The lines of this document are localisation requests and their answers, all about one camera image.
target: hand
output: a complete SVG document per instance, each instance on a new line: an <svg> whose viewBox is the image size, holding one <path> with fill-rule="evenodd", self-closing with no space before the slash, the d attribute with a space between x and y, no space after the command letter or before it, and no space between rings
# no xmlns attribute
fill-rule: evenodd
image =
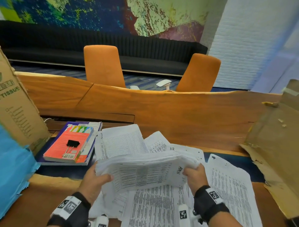
<svg viewBox="0 0 299 227"><path fill-rule="evenodd" d="M89 168L78 188L78 192L80 192L87 199L91 206L99 196L102 186L110 181L113 181L113 176L110 174L96 176L96 164L97 163L93 164Z"/></svg>
<svg viewBox="0 0 299 227"><path fill-rule="evenodd" d="M193 196L199 188L204 185L209 185L207 175L205 173L205 167L202 164L199 164L199 166L195 170L186 167L183 171L183 174L187 176L188 185Z"/></svg>

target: black binder clip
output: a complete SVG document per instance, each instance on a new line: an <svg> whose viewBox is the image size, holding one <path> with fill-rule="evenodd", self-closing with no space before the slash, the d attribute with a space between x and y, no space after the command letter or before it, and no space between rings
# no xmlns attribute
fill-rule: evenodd
<svg viewBox="0 0 299 227"><path fill-rule="evenodd" d="M65 157L69 152L72 151L72 149L73 149L74 147L78 147L79 144L80 144L79 141L76 141L76 140L68 140L68 143L66 144L66 145L68 146L68 148L66 149L66 151L64 152L64 154L62 155L62 157Z"/></svg>

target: red book cover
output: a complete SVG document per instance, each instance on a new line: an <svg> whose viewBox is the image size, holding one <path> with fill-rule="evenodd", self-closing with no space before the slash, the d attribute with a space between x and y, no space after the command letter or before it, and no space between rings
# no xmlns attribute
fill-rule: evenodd
<svg viewBox="0 0 299 227"><path fill-rule="evenodd" d="M92 133L93 127L78 125L69 127L44 153L44 159L56 162L76 162ZM74 148L68 147L68 140L79 141L80 144Z"/></svg>

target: torn cardboard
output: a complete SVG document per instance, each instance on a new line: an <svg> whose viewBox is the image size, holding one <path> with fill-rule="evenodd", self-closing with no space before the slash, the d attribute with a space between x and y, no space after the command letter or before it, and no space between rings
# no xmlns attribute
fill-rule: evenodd
<svg viewBox="0 0 299 227"><path fill-rule="evenodd" d="M264 174L284 215L299 216L299 81L290 80L278 105L253 125L240 144Z"/></svg>
<svg viewBox="0 0 299 227"><path fill-rule="evenodd" d="M0 48L0 123L35 155L51 136Z"/></svg>

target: wooden table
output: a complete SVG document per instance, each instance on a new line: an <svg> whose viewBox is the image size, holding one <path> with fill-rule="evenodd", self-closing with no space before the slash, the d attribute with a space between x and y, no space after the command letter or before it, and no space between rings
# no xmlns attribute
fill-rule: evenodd
<svg viewBox="0 0 299 227"><path fill-rule="evenodd" d="M253 92L179 93L142 91L93 84L70 77L27 76L24 87L42 116L138 124L143 137L160 131L171 143L247 156L239 147L265 110L262 102L279 95ZM45 226L53 209L79 181L34 175L2 226ZM262 183L253 183L263 226L285 226L284 216ZM118 220L109 226L119 227Z"/></svg>

